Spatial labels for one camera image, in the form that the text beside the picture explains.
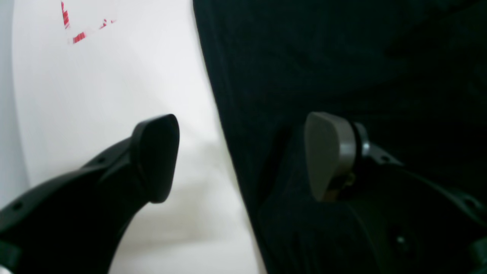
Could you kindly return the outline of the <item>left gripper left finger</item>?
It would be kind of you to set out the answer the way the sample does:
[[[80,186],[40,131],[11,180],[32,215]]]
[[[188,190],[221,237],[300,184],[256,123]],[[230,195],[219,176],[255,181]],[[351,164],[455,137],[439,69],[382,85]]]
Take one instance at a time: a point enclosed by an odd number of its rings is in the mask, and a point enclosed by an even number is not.
[[[173,114],[144,120],[83,167],[1,210],[1,268],[11,274],[106,274],[134,216],[164,202],[179,147]]]

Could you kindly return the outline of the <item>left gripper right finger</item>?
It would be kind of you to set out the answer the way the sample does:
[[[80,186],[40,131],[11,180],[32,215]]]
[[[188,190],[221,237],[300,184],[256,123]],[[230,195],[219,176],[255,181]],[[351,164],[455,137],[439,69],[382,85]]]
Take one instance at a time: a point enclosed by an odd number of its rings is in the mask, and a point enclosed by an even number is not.
[[[304,125],[312,195],[345,204],[381,274],[485,274],[486,204],[407,168],[366,128],[311,112]]]

